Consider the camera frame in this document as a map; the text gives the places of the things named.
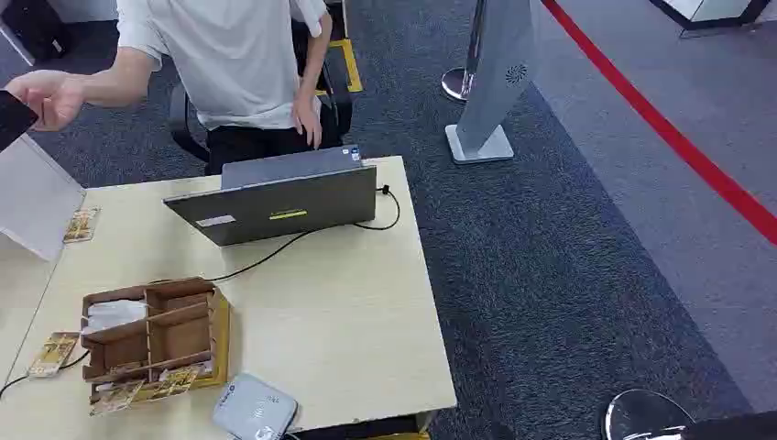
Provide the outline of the person's right hand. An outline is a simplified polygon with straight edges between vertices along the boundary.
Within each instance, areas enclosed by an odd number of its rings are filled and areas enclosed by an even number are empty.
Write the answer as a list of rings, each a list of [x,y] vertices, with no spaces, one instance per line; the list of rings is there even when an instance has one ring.
[[[80,113],[84,79],[84,75],[65,71],[38,70],[12,79],[4,90],[36,113],[35,130],[58,131]]]

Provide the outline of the person's left hand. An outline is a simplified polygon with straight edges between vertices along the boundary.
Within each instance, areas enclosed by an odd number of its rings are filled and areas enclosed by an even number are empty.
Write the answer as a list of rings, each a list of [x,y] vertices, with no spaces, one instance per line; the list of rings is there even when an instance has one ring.
[[[297,93],[292,106],[292,116],[297,132],[305,137],[308,146],[318,149],[323,140],[321,101],[315,95]]]

